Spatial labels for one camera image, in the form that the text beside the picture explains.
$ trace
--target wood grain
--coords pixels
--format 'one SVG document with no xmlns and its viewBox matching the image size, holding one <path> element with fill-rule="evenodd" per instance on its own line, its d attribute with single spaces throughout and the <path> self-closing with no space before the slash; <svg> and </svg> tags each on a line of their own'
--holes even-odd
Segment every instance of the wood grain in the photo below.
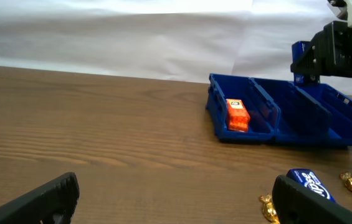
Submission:
<svg viewBox="0 0 352 224">
<path fill-rule="evenodd" d="M 305 167 L 352 210 L 352 147 L 220 143 L 207 86 L 0 67 L 0 205 L 73 171 L 74 224 L 267 223 L 259 195 Z"/>
</svg>

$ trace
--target blue candy bar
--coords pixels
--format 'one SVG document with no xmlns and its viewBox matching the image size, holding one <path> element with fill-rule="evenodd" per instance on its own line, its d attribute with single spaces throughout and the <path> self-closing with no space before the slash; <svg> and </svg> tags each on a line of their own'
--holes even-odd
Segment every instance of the blue candy bar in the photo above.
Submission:
<svg viewBox="0 0 352 224">
<path fill-rule="evenodd" d="M 335 199 L 332 197 L 329 191 L 324 187 L 324 185 L 320 182 L 320 180 L 314 174 L 313 171 L 309 169 L 291 169 L 288 171 L 287 177 L 298 182 L 299 184 L 302 184 L 308 189 L 330 200 L 331 202 L 335 202 Z"/>
</svg>

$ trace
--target white backdrop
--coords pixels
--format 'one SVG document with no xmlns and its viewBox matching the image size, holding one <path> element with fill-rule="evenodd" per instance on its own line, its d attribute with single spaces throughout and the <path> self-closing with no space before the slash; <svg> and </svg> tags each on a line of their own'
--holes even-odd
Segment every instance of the white backdrop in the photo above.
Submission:
<svg viewBox="0 0 352 224">
<path fill-rule="evenodd" d="M 291 45 L 335 16 L 326 0 L 0 0 L 0 65 L 208 82 L 292 80 Z M 322 77 L 352 95 L 352 79 Z"/>
</svg>

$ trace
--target orange packet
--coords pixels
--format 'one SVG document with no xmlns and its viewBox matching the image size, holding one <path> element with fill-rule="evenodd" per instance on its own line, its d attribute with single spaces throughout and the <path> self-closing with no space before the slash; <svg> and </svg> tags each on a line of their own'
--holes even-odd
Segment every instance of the orange packet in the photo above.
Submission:
<svg viewBox="0 0 352 224">
<path fill-rule="evenodd" d="M 247 132 L 250 116 L 242 100 L 227 99 L 227 127 L 231 131 Z"/>
</svg>

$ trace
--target blue tray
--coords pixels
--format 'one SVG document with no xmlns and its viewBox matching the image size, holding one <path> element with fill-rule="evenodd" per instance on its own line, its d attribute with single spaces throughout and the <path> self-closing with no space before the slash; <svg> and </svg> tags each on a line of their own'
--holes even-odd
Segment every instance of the blue tray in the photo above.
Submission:
<svg viewBox="0 0 352 224">
<path fill-rule="evenodd" d="M 220 140 L 352 146 L 352 99 L 326 84 L 210 74 L 206 108 Z M 226 99 L 250 114 L 247 133 L 229 131 Z"/>
</svg>

